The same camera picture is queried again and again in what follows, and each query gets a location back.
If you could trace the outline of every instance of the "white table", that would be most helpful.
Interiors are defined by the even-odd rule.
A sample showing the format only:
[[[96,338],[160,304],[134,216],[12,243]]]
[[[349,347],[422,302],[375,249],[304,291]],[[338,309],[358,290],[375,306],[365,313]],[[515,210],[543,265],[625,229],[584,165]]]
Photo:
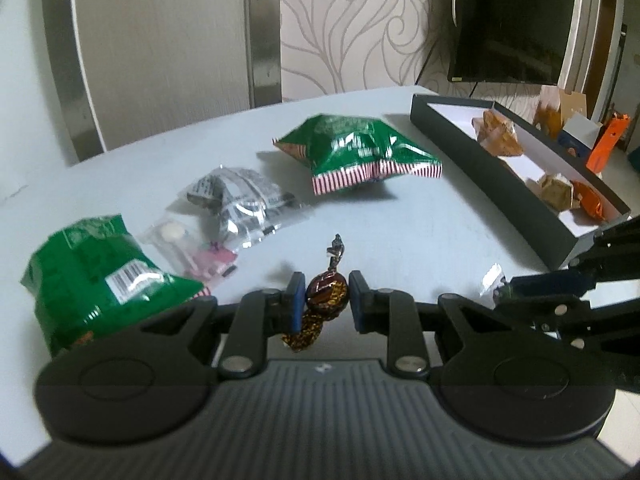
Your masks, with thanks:
[[[544,271],[487,197],[411,125],[415,92],[428,91],[352,92],[194,124],[78,164],[6,202],[0,208],[1,452],[19,464],[49,441],[31,394],[49,355],[33,315],[33,298],[19,283],[31,253],[52,232],[87,216],[121,213],[129,231],[138,234],[181,189],[219,164],[259,170],[315,206],[309,220],[240,254],[238,272],[215,290],[221,303],[238,301],[256,288],[283,287],[294,270],[304,272],[308,281],[326,269],[324,249],[336,233],[346,245],[341,272],[359,269],[372,288],[398,288],[420,301],[435,302],[443,292],[477,298],[480,281],[495,262],[508,278]],[[402,176],[367,190],[315,198],[308,170],[276,150],[271,139],[320,112],[385,118],[440,156],[443,177]],[[637,293],[638,284],[629,282],[599,287],[591,299],[600,305]],[[299,356],[383,358],[385,341],[357,335],[351,313],[344,312]],[[292,353],[274,338],[270,356]]]

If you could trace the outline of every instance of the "black box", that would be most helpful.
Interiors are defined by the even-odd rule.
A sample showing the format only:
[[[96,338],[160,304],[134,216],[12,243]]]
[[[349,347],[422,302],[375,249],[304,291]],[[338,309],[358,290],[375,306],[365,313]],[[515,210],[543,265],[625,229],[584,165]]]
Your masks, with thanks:
[[[476,141],[471,119],[481,117],[488,108],[515,124],[525,155],[502,158],[513,171]],[[550,270],[564,267],[593,245],[596,232],[629,216],[628,206],[587,170],[582,161],[500,103],[416,94],[411,106],[411,122],[494,202]],[[582,211],[561,214],[552,211],[524,181],[527,177],[537,180],[545,171],[561,173],[596,190],[606,222],[596,225]]]

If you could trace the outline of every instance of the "television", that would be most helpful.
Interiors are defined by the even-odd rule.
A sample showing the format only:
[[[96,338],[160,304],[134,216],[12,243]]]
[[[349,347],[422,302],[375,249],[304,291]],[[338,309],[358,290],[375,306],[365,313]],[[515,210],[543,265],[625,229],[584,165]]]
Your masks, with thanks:
[[[558,84],[574,0],[454,0],[453,82]]]

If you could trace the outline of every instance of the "green chip bag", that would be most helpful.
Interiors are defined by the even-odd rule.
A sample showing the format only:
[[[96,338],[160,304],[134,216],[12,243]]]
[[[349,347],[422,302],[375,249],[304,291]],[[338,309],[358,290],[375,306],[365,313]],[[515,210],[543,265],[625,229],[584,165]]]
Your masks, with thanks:
[[[316,195],[401,174],[442,174],[435,156],[379,119],[317,115],[273,143],[311,168]]]
[[[122,217],[85,218],[31,255],[21,283],[52,356],[109,335],[193,297],[203,285],[149,260]]]

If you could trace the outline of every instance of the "swirl pattern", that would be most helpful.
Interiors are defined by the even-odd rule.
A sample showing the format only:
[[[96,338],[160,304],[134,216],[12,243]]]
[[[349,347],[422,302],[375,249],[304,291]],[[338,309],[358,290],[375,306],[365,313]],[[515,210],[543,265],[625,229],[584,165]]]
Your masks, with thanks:
[[[447,81],[451,0],[280,0],[280,12],[284,100],[411,85],[427,59],[421,85],[444,95],[471,90]],[[530,120],[539,94],[535,85],[480,84],[475,95]]]

